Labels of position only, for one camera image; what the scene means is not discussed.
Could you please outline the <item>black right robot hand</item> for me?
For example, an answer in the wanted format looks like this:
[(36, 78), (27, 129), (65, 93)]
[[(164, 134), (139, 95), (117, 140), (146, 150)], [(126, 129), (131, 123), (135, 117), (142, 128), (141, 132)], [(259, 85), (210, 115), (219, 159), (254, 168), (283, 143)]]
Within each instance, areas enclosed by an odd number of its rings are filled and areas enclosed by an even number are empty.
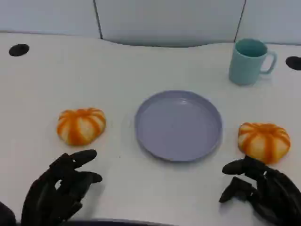
[(226, 164), (222, 172), (234, 177), (220, 203), (235, 197), (249, 202), (261, 218), (275, 226), (301, 224), (301, 192), (286, 174), (249, 156)]

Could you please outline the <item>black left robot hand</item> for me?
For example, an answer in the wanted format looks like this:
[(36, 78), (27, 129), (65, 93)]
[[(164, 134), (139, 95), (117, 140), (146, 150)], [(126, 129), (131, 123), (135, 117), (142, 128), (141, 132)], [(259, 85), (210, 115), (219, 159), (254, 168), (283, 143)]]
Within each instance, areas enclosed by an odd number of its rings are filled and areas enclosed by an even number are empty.
[(64, 153), (50, 164), (31, 185), (25, 198), (21, 225), (60, 226), (82, 208), (82, 199), (90, 186), (102, 181), (102, 176), (77, 168), (97, 156), (94, 149)]

